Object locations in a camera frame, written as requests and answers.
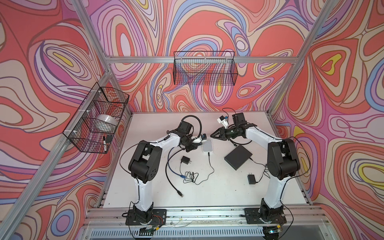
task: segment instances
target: black wire mesh basket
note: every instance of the black wire mesh basket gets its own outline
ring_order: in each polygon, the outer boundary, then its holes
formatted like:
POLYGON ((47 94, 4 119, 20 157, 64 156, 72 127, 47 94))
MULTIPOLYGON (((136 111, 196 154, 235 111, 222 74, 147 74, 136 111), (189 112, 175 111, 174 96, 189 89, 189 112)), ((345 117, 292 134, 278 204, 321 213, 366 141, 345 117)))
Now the black wire mesh basket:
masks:
POLYGON ((238 71, 233 51, 175 51, 175 85, 234 86, 238 71))
POLYGON ((63 132, 80 152, 107 153, 128 104, 128 94, 97 86, 97 93, 80 120, 73 129, 63 132))

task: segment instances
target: white table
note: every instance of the white table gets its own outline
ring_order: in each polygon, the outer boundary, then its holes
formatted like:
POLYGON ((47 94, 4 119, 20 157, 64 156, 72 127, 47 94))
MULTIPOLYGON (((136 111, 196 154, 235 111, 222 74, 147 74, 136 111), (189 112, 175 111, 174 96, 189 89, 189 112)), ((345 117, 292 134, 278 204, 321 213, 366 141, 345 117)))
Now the white table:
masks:
MULTIPOLYGON (((153 141, 166 135, 167 130, 173 130, 178 127, 181 119, 190 115, 189 113, 135 113, 129 126, 128 133, 122 148, 122 153, 138 143, 140 140, 153 141)), ((202 133, 207 137, 216 131, 222 125, 217 122, 217 118, 225 113, 192 113, 202 122, 202 133)), ((264 112, 245 112, 245 119, 248 122, 256 124, 262 130, 274 135, 272 127, 264 112)), ((187 118, 185 121, 194 126, 194 135, 199 132, 199 124, 194 118, 187 118)), ((249 140, 238 137, 236 142, 246 143, 249 140)), ((259 205, 261 199, 265 196, 269 178, 263 177, 255 184, 248 184, 247 175, 254 174, 256 180, 259 180, 264 167, 247 160, 238 170, 234 170, 224 157, 235 147, 230 141, 221 141, 213 139, 214 152, 210 154, 210 161, 215 172, 209 179, 200 185, 193 183, 184 184, 181 177, 167 170, 169 179, 179 189, 184 197, 180 197, 169 184, 165 176, 165 165, 167 162, 168 151, 163 152, 157 175, 152 180, 152 195, 154 207, 202 207, 202 206, 244 206, 259 205)), ((258 163, 266 164, 267 151, 258 144, 251 142, 244 146, 252 155, 252 159, 258 163)), ((121 159, 121 164, 128 170, 129 162, 136 147, 128 150, 121 159)), ((198 172, 197 183, 207 178, 212 169, 208 163, 208 155, 202 152, 202 147, 189 153, 179 152, 170 160, 171 168, 179 173, 181 157, 186 156, 191 159, 191 163, 182 164, 181 170, 198 172)), ((106 207, 129 207, 130 201, 136 201, 134 179, 126 173, 119 164, 115 169, 104 208, 106 207)), ((284 204, 306 204, 301 190, 295 180, 288 182, 286 194, 283 199, 284 204)))

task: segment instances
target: colorful wallpaper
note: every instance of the colorful wallpaper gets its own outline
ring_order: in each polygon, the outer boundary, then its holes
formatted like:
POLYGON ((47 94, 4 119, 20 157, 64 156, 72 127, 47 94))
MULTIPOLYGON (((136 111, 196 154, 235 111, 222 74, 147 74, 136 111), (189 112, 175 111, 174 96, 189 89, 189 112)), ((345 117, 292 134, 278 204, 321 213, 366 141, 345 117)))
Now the colorful wallpaper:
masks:
POLYGON ((273 118, 341 239, 384 239, 384 2, 341 0, 273 118))
MULTIPOLYGON (((94 0, 86 9, 110 56, 218 50, 233 50, 236 56, 296 56, 322 5, 321 0, 94 0)), ((239 63, 234 87, 174 86, 173 64, 111 67, 131 95, 133 111, 217 111, 266 110, 290 64, 239 63)))
MULTIPOLYGON (((103 73, 69 0, 0 1, 0 221, 103 73)), ((125 122, 108 154, 68 148, 13 239, 74 238, 125 122)))

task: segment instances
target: patterned wall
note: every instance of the patterned wall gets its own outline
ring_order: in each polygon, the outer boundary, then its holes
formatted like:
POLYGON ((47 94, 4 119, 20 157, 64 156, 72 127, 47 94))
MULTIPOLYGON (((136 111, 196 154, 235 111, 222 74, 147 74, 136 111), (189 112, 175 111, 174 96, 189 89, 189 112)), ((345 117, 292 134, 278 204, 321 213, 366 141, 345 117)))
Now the patterned wall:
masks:
POLYGON ((303 142, 306 189, 345 240, 384 239, 383 37, 383 1, 341 0, 273 114, 303 142))
MULTIPOLYGON (((0 221, 102 75, 69 0, 0 2, 0 221)), ((108 154, 68 148, 13 239, 74 238, 125 122, 108 154)))
MULTIPOLYGON (((233 50, 236 56, 296 56, 323 0, 93 0, 96 33, 110 56, 173 56, 233 50)), ((174 86, 173 64, 115 64, 133 111, 266 110, 290 64, 238 64, 233 86, 174 86)))

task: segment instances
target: robotic arm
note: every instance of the robotic arm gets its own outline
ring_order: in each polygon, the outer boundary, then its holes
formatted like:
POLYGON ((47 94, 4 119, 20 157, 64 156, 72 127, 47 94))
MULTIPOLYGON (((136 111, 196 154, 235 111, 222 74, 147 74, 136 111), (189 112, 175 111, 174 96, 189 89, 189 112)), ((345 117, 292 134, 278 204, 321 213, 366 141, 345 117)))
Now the robotic arm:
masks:
POLYGON ((268 151, 267 167, 273 177, 271 177, 267 193, 262 199, 259 214, 262 222, 271 223, 283 213, 280 199, 284 196, 285 183, 300 170, 295 144, 289 138, 282 139, 272 136, 256 125, 247 123, 243 113, 234 114, 232 118, 233 125, 229 126, 228 122, 225 122, 225 118, 221 116, 218 121, 224 126, 211 134, 211 137, 225 141, 242 136, 256 142, 268 151))
MULTIPOLYGON (((140 223, 145 224, 152 219, 153 200, 151 180, 156 176, 159 169, 162 152, 180 145, 185 147, 186 152, 189 152, 197 149, 199 145, 194 143, 195 139, 192 139, 192 134, 189 134, 192 124, 184 121, 186 117, 181 120, 178 128, 167 131, 166 136, 154 142, 142 140, 137 145, 132 156, 128 169, 131 171, 132 177, 137 179, 135 185, 138 189, 138 193, 136 194, 138 200, 133 206, 133 211, 135 212, 135 219, 140 223)), ((197 137, 201 142, 201 140, 207 137, 205 134, 201 136, 200 134, 201 132, 197 137)))

